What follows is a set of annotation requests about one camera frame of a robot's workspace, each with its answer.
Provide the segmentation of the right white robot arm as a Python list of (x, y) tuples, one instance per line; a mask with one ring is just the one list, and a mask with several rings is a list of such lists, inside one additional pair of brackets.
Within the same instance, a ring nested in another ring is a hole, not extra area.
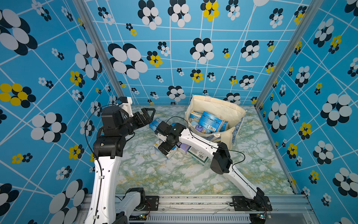
[(264, 192), (236, 168), (231, 159), (230, 150), (225, 143), (218, 144), (208, 141), (182, 124), (176, 123), (171, 126), (164, 121), (157, 126), (155, 134), (162, 140), (158, 147), (159, 150), (168, 151), (180, 143), (193, 147), (211, 160), (210, 168), (213, 172), (227, 178), (241, 191), (249, 209), (264, 208), (266, 211), (272, 211), (271, 204)]

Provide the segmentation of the cream canvas tote bag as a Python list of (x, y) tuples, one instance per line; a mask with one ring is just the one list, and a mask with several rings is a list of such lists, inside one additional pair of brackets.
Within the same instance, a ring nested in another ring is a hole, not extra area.
[(240, 103), (239, 93), (228, 93), (223, 100), (194, 95), (185, 120), (193, 133), (211, 142), (223, 142), (232, 149), (247, 112)]

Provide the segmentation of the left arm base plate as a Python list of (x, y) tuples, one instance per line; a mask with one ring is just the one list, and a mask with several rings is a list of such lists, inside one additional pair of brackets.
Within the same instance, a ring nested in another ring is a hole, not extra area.
[(158, 211), (159, 196), (146, 196), (143, 206), (135, 208), (135, 211)]

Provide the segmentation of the light blue tissue pack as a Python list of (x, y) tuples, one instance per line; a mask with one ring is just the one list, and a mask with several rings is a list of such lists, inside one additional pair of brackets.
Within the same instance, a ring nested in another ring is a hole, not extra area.
[(195, 130), (197, 130), (198, 132), (200, 132), (200, 133), (206, 133), (206, 130), (204, 129), (204, 127), (203, 126), (201, 126), (201, 125), (199, 125), (199, 124), (197, 124), (196, 126), (195, 126)]

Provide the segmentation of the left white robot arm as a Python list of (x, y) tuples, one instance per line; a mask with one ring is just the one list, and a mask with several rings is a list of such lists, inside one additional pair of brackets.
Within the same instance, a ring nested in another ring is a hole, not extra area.
[(103, 126), (98, 130), (92, 151), (95, 158), (95, 178), (86, 224), (127, 224), (135, 210), (146, 206), (143, 188), (131, 188), (116, 211), (116, 177), (127, 143), (126, 137), (135, 130), (149, 125), (154, 118), (154, 108), (143, 108), (130, 113), (131, 106), (111, 105), (102, 110)]

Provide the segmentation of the orange white tissue pack back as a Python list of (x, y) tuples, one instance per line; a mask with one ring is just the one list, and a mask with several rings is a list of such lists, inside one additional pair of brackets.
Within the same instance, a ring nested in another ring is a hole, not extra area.
[(154, 148), (163, 154), (167, 159), (170, 159), (178, 149), (176, 145), (173, 145), (172, 148), (170, 148), (170, 146), (171, 145), (169, 143), (162, 140), (157, 140), (154, 144)]

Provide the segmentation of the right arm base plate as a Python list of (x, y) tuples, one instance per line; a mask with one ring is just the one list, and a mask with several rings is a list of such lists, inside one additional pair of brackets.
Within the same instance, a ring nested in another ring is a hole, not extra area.
[(272, 204), (267, 196), (263, 199), (259, 197), (259, 203), (253, 199), (247, 199), (244, 196), (233, 196), (232, 202), (229, 204), (234, 207), (235, 211), (272, 211)]

